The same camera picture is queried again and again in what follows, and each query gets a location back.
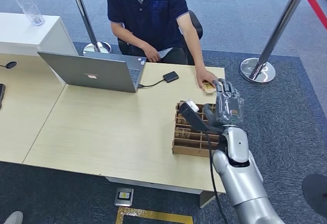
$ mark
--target stanchion base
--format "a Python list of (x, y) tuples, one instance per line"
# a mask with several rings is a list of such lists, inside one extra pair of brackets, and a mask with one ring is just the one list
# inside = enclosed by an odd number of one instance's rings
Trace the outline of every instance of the stanchion base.
[[(106, 42), (97, 42), (97, 46), (100, 48), (100, 51), (101, 51), (101, 53), (111, 53), (113, 51), (112, 47)], [(85, 48), (84, 48), (83, 50), (83, 55), (85, 55), (85, 52), (94, 52), (93, 44), (91, 43), (85, 46)]]
[(255, 84), (267, 84), (275, 78), (276, 71), (274, 67), (267, 62), (255, 80), (250, 79), (249, 76), (253, 72), (258, 60), (258, 58), (248, 58), (242, 61), (239, 66), (239, 73), (247, 81)]
[(327, 218), (327, 177), (317, 174), (307, 176), (302, 182), (302, 192), (311, 208)]

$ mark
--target cardboard tray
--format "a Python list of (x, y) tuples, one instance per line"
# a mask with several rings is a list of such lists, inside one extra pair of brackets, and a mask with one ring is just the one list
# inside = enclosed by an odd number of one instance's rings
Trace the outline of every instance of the cardboard tray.
[[(205, 135), (201, 131), (193, 130), (188, 124), (181, 114), (178, 113), (180, 106), (184, 101), (177, 103), (176, 106), (175, 126), (174, 140), (172, 143), (173, 154), (184, 154), (199, 157), (209, 157), (208, 142)], [(207, 118), (203, 113), (202, 104), (196, 104), (199, 110), (198, 115), (205, 123), (208, 123)], [(212, 110), (214, 111), (215, 104), (210, 104)], [(211, 142), (211, 149), (217, 149), (219, 141), (218, 135), (208, 134)]]

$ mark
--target shoe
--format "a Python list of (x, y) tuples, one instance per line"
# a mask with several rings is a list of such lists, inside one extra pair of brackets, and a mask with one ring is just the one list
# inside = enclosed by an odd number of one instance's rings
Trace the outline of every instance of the shoe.
[(4, 224), (22, 224), (23, 213), (20, 211), (16, 211), (11, 214)]

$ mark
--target water bottle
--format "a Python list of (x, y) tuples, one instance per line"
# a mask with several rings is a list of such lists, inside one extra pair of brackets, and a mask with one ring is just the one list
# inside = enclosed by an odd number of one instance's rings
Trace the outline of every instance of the water bottle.
[(43, 16), (39, 11), (37, 6), (32, 2), (32, 0), (16, 1), (32, 24), (40, 26), (45, 23)]

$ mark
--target white cabinet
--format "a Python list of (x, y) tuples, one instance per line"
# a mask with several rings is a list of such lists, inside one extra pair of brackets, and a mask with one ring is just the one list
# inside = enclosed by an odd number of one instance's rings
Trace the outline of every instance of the white cabinet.
[(60, 16), (35, 27), (23, 14), (0, 13), (0, 53), (38, 56), (38, 51), (78, 55)]

